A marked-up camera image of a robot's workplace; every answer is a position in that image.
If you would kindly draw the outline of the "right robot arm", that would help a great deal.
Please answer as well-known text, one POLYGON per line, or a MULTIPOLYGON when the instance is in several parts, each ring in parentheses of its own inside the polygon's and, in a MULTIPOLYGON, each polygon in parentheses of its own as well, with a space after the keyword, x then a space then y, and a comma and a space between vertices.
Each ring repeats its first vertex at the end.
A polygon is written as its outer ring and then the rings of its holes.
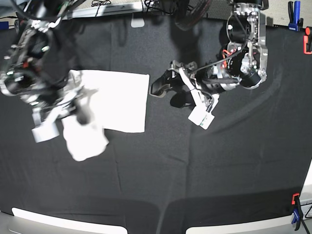
POLYGON ((17 38, 3 58, 0 91, 17 96, 32 107, 32 133, 37 143, 59 136, 59 119, 75 115, 79 124, 88 124, 90 117, 78 103, 82 85, 68 76, 54 79, 42 68, 55 29, 83 1, 30 0, 24 8, 15 0, 10 3, 21 21, 17 38))

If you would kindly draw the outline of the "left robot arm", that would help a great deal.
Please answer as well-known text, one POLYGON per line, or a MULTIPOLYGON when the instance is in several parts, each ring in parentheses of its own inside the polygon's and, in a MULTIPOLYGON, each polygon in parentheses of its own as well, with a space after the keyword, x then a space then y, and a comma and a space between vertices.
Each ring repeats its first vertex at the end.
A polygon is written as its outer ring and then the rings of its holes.
POLYGON ((214 120, 212 111, 221 93, 242 86, 255 89, 267 79, 268 48, 266 46, 267 0, 230 0, 232 7, 226 22, 229 42, 219 52, 220 60, 198 67, 196 62, 171 61, 169 69, 154 81, 151 96, 175 95, 170 105, 192 107, 189 121, 208 129, 214 120))

